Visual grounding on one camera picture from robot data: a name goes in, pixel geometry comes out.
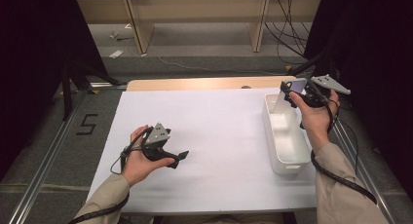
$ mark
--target beige sleeve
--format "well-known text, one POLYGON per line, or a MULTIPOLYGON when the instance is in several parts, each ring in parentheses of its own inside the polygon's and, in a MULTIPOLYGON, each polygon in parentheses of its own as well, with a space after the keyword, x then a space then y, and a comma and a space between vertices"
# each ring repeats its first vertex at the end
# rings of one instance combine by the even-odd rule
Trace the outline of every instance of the beige sleeve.
MULTIPOLYGON (((357 185, 352 165, 341 149, 332 143, 324 145, 316 155, 320 166, 357 185)), ((318 223, 388 223, 380 209, 361 193, 319 173, 316 174, 318 223)))
MULTIPOLYGON (((115 206, 122 202, 130 190, 130 185, 125 177, 121 174, 111 174, 94 192, 91 198, 83 205, 76 214, 76 217, 87 214, 89 212, 102 210, 115 206)), ((81 222, 82 224, 104 224, 118 223, 121 216, 121 211, 115 211, 111 214, 99 216, 88 221, 81 222)))

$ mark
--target right hand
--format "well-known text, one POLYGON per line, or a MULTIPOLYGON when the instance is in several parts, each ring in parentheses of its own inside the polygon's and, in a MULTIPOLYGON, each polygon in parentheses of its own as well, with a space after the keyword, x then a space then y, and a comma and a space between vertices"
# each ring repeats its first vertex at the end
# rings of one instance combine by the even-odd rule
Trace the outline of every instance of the right hand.
MULTIPOLYGON (((330 117, 328 111, 325 107, 312 108, 308 106, 297 93, 291 92, 289 96, 301 110, 303 126, 315 153, 317 153, 322 146, 329 142, 327 130, 330 124, 330 117)), ((331 90, 329 99, 335 101, 335 103, 333 101, 328 103, 333 116, 335 116, 338 110, 336 103, 340 105, 337 93, 331 90)))
MULTIPOLYGON (((136 129, 131 134, 131 141, 134 140, 135 137, 137 137, 147 128, 148 126, 145 125, 136 129)), ((136 143, 141 144, 142 137, 139 138, 136 143)), ((141 150, 131 151, 125 164, 124 170, 122 171, 122 175, 127 179, 130 186, 132 187, 134 184, 145 179, 153 170, 166 167, 174 162, 175 159, 173 158, 163 158, 161 160, 152 162, 149 161, 145 157, 145 155, 143 155, 141 150)))

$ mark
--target plastic container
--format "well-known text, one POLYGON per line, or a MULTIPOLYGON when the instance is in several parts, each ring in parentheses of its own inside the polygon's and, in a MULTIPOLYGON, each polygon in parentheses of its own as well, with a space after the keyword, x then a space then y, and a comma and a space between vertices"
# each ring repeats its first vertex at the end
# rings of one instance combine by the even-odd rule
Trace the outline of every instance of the plastic container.
POLYGON ((284 93, 265 95, 263 120, 273 171, 298 173, 311 161, 301 116, 283 100, 284 93))

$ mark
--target left hand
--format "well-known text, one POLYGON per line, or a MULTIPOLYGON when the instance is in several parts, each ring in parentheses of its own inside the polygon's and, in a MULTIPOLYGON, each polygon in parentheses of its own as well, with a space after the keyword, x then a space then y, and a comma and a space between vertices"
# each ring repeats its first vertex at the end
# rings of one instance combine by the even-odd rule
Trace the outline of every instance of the left hand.
MULTIPOLYGON (((131 141, 134 138, 146 130, 148 126, 142 126, 136 129, 131 134, 131 141)), ((142 143, 142 137, 136 142, 138 144, 142 143)), ((125 164, 124 170, 122 171, 122 175, 127 179, 130 186, 132 187, 134 184, 144 180, 149 173, 157 168, 166 167, 174 162, 173 158, 163 158, 161 160, 152 162, 148 160, 145 155, 143 155, 141 150, 131 151, 127 162, 125 164)))

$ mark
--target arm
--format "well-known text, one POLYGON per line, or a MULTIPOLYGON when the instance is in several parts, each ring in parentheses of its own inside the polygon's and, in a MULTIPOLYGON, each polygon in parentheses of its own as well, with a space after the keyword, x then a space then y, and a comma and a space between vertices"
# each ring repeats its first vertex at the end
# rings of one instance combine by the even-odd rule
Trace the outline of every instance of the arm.
MULTIPOLYGON (((317 162, 332 173, 362 186, 349 160, 328 139, 329 116, 325 107, 311 108, 296 93, 291 99, 300 108, 303 126, 316 154, 317 162)), ((338 95, 331 91, 329 107, 333 114, 338 109, 338 95)), ((316 174, 318 223, 388 223, 380 209, 368 198, 329 177, 316 174)))
MULTIPOLYGON (((135 130, 131 134, 131 141, 147 128, 148 126, 144 126, 135 130)), ((139 138, 137 143, 140 144, 141 142, 142 138, 139 138)), ((134 184, 145 179, 153 170, 166 167, 173 162, 174 159, 172 158, 164 158, 156 162, 151 162, 140 150, 131 151, 122 174, 110 175, 79 210, 76 217, 119 204, 125 199, 134 184)), ((117 210, 108 215, 84 221, 82 224, 117 223, 120 216, 121 211, 117 210)))

